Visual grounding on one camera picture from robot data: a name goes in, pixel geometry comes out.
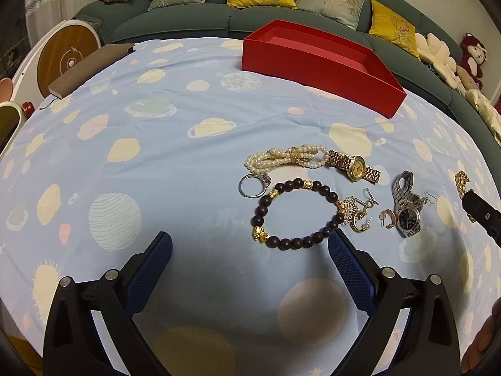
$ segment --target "round wooden board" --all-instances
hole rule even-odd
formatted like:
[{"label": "round wooden board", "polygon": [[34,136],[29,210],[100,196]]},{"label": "round wooden board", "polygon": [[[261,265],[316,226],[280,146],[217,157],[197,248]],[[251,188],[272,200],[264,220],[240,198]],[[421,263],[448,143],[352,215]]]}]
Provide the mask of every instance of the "round wooden board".
[{"label": "round wooden board", "polygon": [[37,67],[38,87],[43,97],[47,86],[70,68],[99,48],[96,37],[83,25],[70,25],[56,32],[45,44]]}]

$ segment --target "gold hoop earring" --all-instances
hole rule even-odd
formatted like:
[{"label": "gold hoop earring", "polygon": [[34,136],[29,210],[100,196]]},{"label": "gold hoop earring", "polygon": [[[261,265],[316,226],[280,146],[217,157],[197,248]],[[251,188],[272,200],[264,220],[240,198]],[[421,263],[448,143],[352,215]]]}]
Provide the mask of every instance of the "gold hoop earring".
[{"label": "gold hoop earring", "polygon": [[350,221],[350,227],[353,229],[355,233],[362,233],[368,231],[369,228],[371,227],[369,223],[372,220],[372,218],[369,218],[369,221],[367,221],[367,223],[364,223],[362,227],[357,226],[357,222],[360,221],[365,216],[367,216],[367,213],[365,213],[364,211],[356,211],[353,214],[353,218]]},{"label": "gold hoop earring", "polygon": [[384,219],[386,218],[386,215],[390,216],[391,223],[386,225],[387,229],[391,229],[397,225],[397,216],[395,216],[395,212],[393,212],[391,209],[385,209],[379,214],[379,219],[381,220],[381,227],[384,225]]}]

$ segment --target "metal screw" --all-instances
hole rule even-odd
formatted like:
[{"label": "metal screw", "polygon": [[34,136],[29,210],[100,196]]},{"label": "metal screw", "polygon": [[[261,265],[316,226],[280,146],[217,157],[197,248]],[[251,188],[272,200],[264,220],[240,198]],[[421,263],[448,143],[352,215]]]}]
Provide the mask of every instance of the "metal screw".
[{"label": "metal screw", "polygon": [[116,270],[108,270],[104,275],[104,278],[106,278],[106,280],[114,280],[117,277],[118,277],[118,271]]},{"label": "metal screw", "polygon": [[430,281],[436,285],[439,285],[442,282],[442,279],[439,276],[437,276],[436,274],[432,274],[430,276]]},{"label": "metal screw", "polygon": [[395,277],[395,270],[389,268],[389,267],[385,267],[383,268],[383,276],[385,276],[386,278],[393,278]]},{"label": "metal screw", "polygon": [[63,277],[61,278],[61,281],[59,281],[59,285],[61,287],[67,287],[70,285],[70,283],[71,283],[71,278],[69,277]]}]

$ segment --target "gold watch band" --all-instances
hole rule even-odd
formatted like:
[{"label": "gold watch band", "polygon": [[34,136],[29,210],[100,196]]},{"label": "gold watch band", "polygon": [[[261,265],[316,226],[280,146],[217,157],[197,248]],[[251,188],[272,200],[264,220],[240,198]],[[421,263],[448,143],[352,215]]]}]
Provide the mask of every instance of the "gold watch band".
[{"label": "gold watch band", "polygon": [[[327,161],[327,164],[335,168],[342,169],[343,171],[348,171],[351,161],[352,157],[350,157],[349,155],[340,153],[339,151],[331,150],[329,151],[329,160]],[[363,176],[363,179],[376,184],[379,181],[380,176],[380,171],[369,167],[367,164],[365,165],[365,174]]]},{"label": "gold watch band", "polygon": [[335,168],[347,171],[350,167],[350,161],[351,157],[349,155],[340,153],[339,151],[329,151],[329,160],[327,163]]},{"label": "gold watch band", "polygon": [[379,181],[379,177],[381,176],[381,172],[378,171],[377,169],[371,168],[368,165],[365,166],[365,174],[363,176],[363,179],[366,179],[367,181],[377,184],[377,181]]}]

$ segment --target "silver watch band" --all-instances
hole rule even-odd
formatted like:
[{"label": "silver watch band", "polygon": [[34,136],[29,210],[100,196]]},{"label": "silver watch band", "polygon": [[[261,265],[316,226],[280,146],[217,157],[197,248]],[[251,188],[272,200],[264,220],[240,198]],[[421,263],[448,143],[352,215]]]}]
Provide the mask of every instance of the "silver watch band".
[{"label": "silver watch band", "polygon": [[[400,187],[400,179],[404,179],[406,182],[405,189],[402,189]],[[401,173],[397,179],[395,179],[395,182],[393,183],[393,186],[391,188],[391,192],[393,193],[393,199],[395,200],[395,206],[396,206],[396,216],[398,219],[399,213],[402,212],[406,206],[413,206],[415,207],[419,212],[423,209],[423,204],[421,202],[421,198],[419,195],[416,195],[412,193],[412,185],[414,183],[414,176],[412,172],[409,171],[404,171]],[[415,235],[420,231],[421,227],[419,225],[419,221],[416,225],[416,227],[409,231],[405,232],[404,235],[406,237],[410,237]]]}]

